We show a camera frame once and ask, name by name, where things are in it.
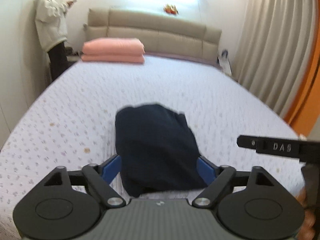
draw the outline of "beige curtain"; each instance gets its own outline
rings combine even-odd
[[[248,1],[233,74],[281,117],[308,65],[317,8],[317,0]]]

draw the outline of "headboard cushion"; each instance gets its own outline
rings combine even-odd
[[[115,8],[89,9],[87,41],[138,38],[146,52],[216,61],[221,30],[165,13]]]

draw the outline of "silver bolt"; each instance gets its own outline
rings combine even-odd
[[[201,207],[208,206],[208,205],[210,204],[210,199],[205,198],[205,197],[197,198],[197,199],[195,200],[195,203],[196,203],[198,206],[201,206]]]
[[[109,198],[107,202],[110,206],[120,206],[123,203],[123,200],[119,197],[112,197]]]

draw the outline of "folded blanket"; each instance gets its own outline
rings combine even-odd
[[[144,63],[143,55],[82,55],[82,61],[103,61],[103,62],[128,62],[128,63]]]
[[[130,196],[207,185],[199,176],[196,139],[184,114],[160,105],[126,107],[116,114],[116,152]]]
[[[100,38],[85,42],[82,52],[87,55],[142,55],[144,46],[138,39]]]

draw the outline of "triangular cutout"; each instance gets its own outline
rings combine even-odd
[[[273,183],[263,173],[260,172],[257,174],[256,185],[274,186]]]
[[[61,173],[57,172],[47,182],[45,186],[58,186],[62,185]]]

